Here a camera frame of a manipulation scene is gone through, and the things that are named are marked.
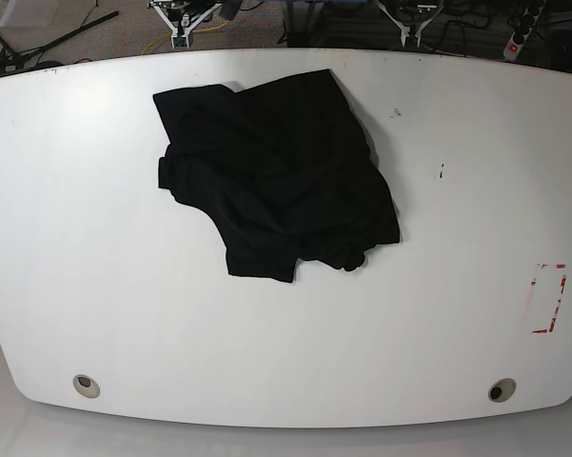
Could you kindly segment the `black T-shirt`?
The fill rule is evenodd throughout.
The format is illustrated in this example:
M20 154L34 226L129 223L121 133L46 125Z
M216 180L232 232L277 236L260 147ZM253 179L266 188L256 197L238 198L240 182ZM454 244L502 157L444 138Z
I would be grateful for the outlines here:
M230 275L290 283L299 261L352 271L400 241L388 183L331 71L153 102L168 136L158 186L211 219Z

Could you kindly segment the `red tape rectangle marking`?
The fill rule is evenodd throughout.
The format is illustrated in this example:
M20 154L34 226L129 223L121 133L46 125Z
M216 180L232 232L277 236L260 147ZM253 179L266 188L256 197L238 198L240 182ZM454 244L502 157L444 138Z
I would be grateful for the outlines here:
M567 280L566 264L538 264L529 293L528 325L532 334L554 331Z

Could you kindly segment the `white power strip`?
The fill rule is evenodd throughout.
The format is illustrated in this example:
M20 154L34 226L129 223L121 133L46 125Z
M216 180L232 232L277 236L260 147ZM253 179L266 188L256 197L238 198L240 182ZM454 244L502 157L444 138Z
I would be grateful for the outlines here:
M506 62L515 62L518 59L530 33L538 23L544 7L544 0L530 0L525 3L523 14L515 22L513 33L503 49L503 59Z

